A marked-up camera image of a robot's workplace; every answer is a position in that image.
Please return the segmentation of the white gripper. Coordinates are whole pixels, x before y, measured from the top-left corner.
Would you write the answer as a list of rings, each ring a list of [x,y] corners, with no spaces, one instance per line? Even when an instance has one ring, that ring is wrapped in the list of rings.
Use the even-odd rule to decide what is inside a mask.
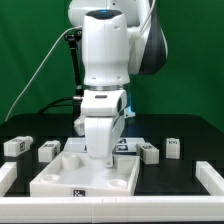
[[[125,126],[124,109],[127,104],[125,90],[85,90],[81,114],[85,117],[84,129],[88,155],[94,159],[106,159],[114,164],[112,151]]]

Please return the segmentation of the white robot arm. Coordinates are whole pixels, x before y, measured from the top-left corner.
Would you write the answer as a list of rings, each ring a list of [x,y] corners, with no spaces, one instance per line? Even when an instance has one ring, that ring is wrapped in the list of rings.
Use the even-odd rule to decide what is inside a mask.
[[[156,73],[168,56],[156,0],[71,0],[68,17],[81,30],[86,86],[76,125],[88,156],[111,167],[125,126],[124,86],[132,74]]]

